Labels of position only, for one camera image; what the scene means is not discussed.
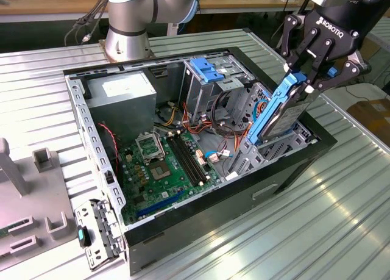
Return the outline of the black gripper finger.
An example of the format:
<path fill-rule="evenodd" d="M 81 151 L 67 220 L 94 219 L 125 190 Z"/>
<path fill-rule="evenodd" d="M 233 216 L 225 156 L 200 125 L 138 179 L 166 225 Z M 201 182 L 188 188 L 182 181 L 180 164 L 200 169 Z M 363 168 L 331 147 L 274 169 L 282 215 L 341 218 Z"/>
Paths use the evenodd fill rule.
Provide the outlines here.
<path fill-rule="evenodd" d="M 347 56 L 347 60 L 344 62 L 341 71 L 330 66 L 328 56 L 334 46 L 335 41 L 333 39 L 328 38 L 323 42 L 319 53 L 313 60 L 311 70 L 307 76 L 304 89 L 305 93 L 310 94 L 315 90 L 323 92 L 351 81 L 361 74 L 371 72 L 371 66 L 364 61 L 359 50 L 356 50 L 353 54 Z"/>
<path fill-rule="evenodd" d="M 287 71 L 300 71 L 308 58 L 307 49 L 319 36 L 319 29 L 312 27 L 308 32 L 305 32 L 305 36 L 298 47 L 293 49 L 291 44 L 292 34 L 295 30 L 305 27 L 308 21 L 306 17 L 305 15 L 288 15 L 285 18 L 280 53 L 286 59 Z"/>

